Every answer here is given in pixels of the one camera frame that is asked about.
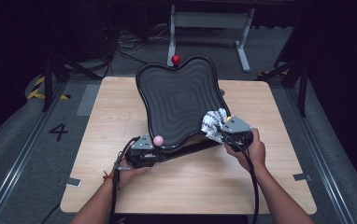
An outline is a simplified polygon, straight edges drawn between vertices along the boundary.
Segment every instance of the black tray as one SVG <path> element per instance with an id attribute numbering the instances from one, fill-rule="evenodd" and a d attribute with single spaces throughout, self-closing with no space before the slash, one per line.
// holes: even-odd
<path id="1" fill-rule="evenodd" d="M 137 71 L 136 85 L 147 110 L 151 139 L 164 138 L 162 152 L 205 138 L 201 124 L 208 111 L 224 108 L 230 116 L 214 64 L 205 56 L 193 55 L 177 67 L 146 64 Z"/>

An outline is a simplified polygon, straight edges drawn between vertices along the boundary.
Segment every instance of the dark background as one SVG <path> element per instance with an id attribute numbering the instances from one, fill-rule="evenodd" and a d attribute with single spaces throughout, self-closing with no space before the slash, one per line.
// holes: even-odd
<path id="1" fill-rule="evenodd" d="M 0 125 L 26 103 L 24 90 L 41 71 L 47 49 L 77 62 L 107 52 L 102 30 L 107 1 L 42 3 L 0 1 Z M 309 62 L 309 79 L 357 170 L 357 1 L 312 4 L 317 8 L 304 13 L 298 8 L 260 8 L 253 26 L 295 26 L 280 59 Z M 111 10 L 120 12 L 116 22 L 147 36 L 150 27 L 165 22 L 169 8 L 143 5 Z"/>

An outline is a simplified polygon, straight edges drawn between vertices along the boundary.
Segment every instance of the white metal stand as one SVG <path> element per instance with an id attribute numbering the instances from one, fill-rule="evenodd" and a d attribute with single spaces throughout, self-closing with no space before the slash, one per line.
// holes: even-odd
<path id="1" fill-rule="evenodd" d="M 244 72 L 250 71 L 244 46 L 248 37 L 254 9 L 249 13 L 206 13 L 206 12 L 176 12 L 173 5 L 170 13 L 170 43 L 167 53 L 167 65 L 172 66 L 171 58 L 176 52 L 176 27 L 204 27 L 243 29 L 242 39 L 236 41 L 236 50 Z"/>

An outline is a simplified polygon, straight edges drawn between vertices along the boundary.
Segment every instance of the hand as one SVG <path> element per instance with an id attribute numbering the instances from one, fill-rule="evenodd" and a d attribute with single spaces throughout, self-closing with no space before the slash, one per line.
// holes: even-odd
<path id="1" fill-rule="evenodd" d="M 123 157 L 122 157 L 122 161 L 120 163 L 120 166 L 122 166 L 122 167 L 131 167 L 128 164 L 128 162 L 126 161 L 126 159 L 125 159 L 125 154 L 126 154 L 126 151 L 127 151 L 128 148 L 126 148 L 123 151 Z M 150 167 L 142 167 L 142 168 L 129 170 L 129 171 L 121 171 L 121 173 L 120 173 L 120 185 L 122 187 L 127 185 L 133 178 L 135 178 L 138 175 L 143 175 L 146 172 L 148 172 L 149 170 L 150 170 Z"/>
<path id="2" fill-rule="evenodd" d="M 260 141 L 260 134 L 257 129 L 252 130 L 253 134 L 253 142 L 249 146 L 249 155 L 251 162 L 254 167 L 265 167 L 265 145 L 262 141 Z M 228 144 L 225 144 L 225 149 L 227 153 L 231 156 L 237 158 L 240 165 L 245 168 L 247 171 L 250 170 L 248 162 L 246 161 L 245 155 L 242 152 L 235 152 Z"/>

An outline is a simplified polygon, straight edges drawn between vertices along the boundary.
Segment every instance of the wooden table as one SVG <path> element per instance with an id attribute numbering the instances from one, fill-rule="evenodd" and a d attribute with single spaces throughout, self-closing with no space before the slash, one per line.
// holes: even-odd
<path id="1" fill-rule="evenodd" d="M 316 205 L 302 174 L 277 105 L 264 82 L 220 80 L 231 114 L 260 131 L 266 146 L 266 165 L 282 187 L 307 211 Z M 79 148 L 71 177 L 82 181 L 67 186 L 61 208 L 77 212 L 103 182 L 117 154 L 132 137 L 148 132 L 143 101 L 132 77 L 106 77 Z M 119 191 L 116 213 L 139 214 L 252 214 L 251 178 L 223 146 L 172 161 L 156 163 Z M 260 191 L 260 213 L 268 213 Z"/>

